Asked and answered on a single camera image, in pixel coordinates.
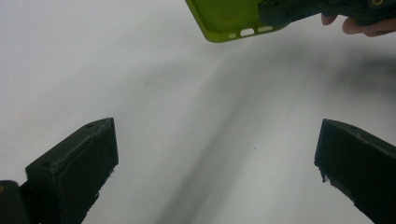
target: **white surface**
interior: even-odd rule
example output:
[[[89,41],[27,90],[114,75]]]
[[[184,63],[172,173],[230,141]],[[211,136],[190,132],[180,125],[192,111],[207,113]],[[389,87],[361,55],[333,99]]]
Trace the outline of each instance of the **white surface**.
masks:
[[[114,117],[120,164],[84,223],[371,223],[314,153],[324,118],[396,144],[394,41],[314,17],[212,44],[182,0],[3,1],[0,177]]]

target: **hand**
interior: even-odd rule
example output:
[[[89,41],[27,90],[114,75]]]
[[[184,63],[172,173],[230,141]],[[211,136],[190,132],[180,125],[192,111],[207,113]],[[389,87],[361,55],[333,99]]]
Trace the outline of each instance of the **hand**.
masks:
[[[337,17],[321,16],[323,25],[332,24]],[[343,31],[347,35],[365,34],[367,36],[379,36],[396,32],[396,18],[383,20],[368,26],[358,26],[352,18],[347,18],[343,24]]]

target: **green phone case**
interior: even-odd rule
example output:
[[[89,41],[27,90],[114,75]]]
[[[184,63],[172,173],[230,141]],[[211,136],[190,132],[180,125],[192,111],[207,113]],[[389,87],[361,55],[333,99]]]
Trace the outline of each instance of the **green phone case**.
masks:
[[[214,43],[278,31],[288,25],[268,26],[260,21],[262,0],[186,0],[205,38]]]

